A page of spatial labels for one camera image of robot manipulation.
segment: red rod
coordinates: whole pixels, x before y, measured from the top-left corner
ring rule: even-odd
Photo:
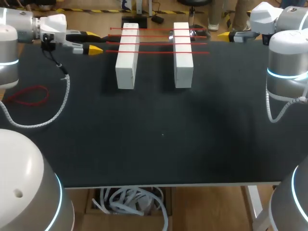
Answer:
[[[167,46],[167,45],[206,45],[204,42],[196,43],[120,43],[120,42],[106,42],[112,45],[143,45],[143,46]]]
[[[174,28],[118,28],[118,27],[111,27],[110,28],[115,29],[115,30],[205,30],[205,28],[179,28],[179,29],[174,29]]]
[[[140,53],[140,54],[175,54],[175,53],[186,53],[186,54],[210,54],[207,51],[112,51],[107,50],[107,53]]]
[[[168,38],[169,35],[108,35],[108,37],[157,37]],[[191,37],[191,38],[206,38],[206,36],[189,36],[189,35],[176,35],[173,37]]]

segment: black cable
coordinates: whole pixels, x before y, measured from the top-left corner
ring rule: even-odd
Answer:
[[[48,57],[48,56],[46,55],[44,49],[42,49],[43,55],[44,55],[47,59],[49,59],[50,61],[53,61],[53,62],[57,65],[57,67],[60,68],[60,70],[63,72],[64,75],[68,75],[68,72],[67,72],[66,68],[54,58],[54,56],[53,56],[53,54],[52,54],[52,52],[51,52],[52,49],[51,49],[51,47],[50,47],[50,42],[52,41],[52,38],[44,37],[43,40],[44,40],[44,41],[43,41],[43,43],[44,43],[44,48],[47,49],[47,52],[49,53],[50,57]]]
[[[152,3],[158,3],[158,9],[157,9],[157,11],[156,11],[155,14],[154,14],[154,16],[155,16],[155,15],[157,15],[157,12],[159,12],[160,2],[158,2],[158,1],[153,1],[153,0],[152,0]]]

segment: chair leg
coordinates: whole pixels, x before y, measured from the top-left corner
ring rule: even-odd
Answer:
[[[194,7],[192,6],[189,9],[189,14],[188,14],[188,25],[192,26],[194,23]]]

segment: shoe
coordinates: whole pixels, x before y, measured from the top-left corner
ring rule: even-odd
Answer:
[[[251,26],[250,26],[250,21],[249,20],[246,21],[246,26],[245,26],[245,28],[243,30],[236,30],[236,29],[232,28],[231,31],[246,31],[246,30],[251,30]]]
[[[217,25],[210,24],[210,21],[208,20],[207,28],[208,28],[209,31],[215,32],[215,31],[218,31],[219,24],[217,24]]]

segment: glowing blue ring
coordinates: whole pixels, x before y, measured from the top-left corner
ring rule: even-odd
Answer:
[[[297,196],[296,196],[296,194],[295,194],[294,176],[295,176],[295,172],[296,172],[297,168],[298,168],[298,166],[294,169],[294,172],[293,172],[293,175],[292,175],[292,181],[291,181],[292,194],[293,194],[294,201],[295,201],[295,204],[296,204],[298,210],[300,211],[300,213],[302,214],[302,216],[305,218],[305,220],[308,222],[308,217],[307,217],[306,213],[304,212],[302,206],[300,206],[299,201],[298,201],[298,199],[297,199]]]
[[[62,193],[63,193],[63,192],[62,192],[62,185],[61,185],[61,182],[60,182],[60,180],[59,180],[57,174],[55,174],[55,175],[56,175],[56,178],[58,179],[59,187],[60,187],[60,201],[59,201],[59,205],[58,205],[57,211],[56,211],[56,213],[55,213],[55,215],[54,215],[52,221],[50,222],[49,226],[45,229],[45,231],[50,230],[50,228],[52,227],[52,225],[53,225],[54,222],[56,221],[56,219],[57,219],[57,217],[58,217],[58,215],[59,215],[59,212],[60,212],[61,204],[62,204]]]
[[[274,76],[274,77],[277,77],[277,78],[294,79],[294,80],[303,80],[303,79],[307,78],[308,71],[305,72],[305,73],[302,73],[302,74],[300,74],[300,75],[297,75],[297,76],[282,76],[282,75],[278,75],[278,74],[272,73],[269,69],[268,69],[268,73],[269,73],[271,76]]]
[[[19,62],[19,60],[17,59],[16,61],[9,62],[9,63],[0,63],[0,66],[10,66],[10,65],[14,65],[18,62]]]

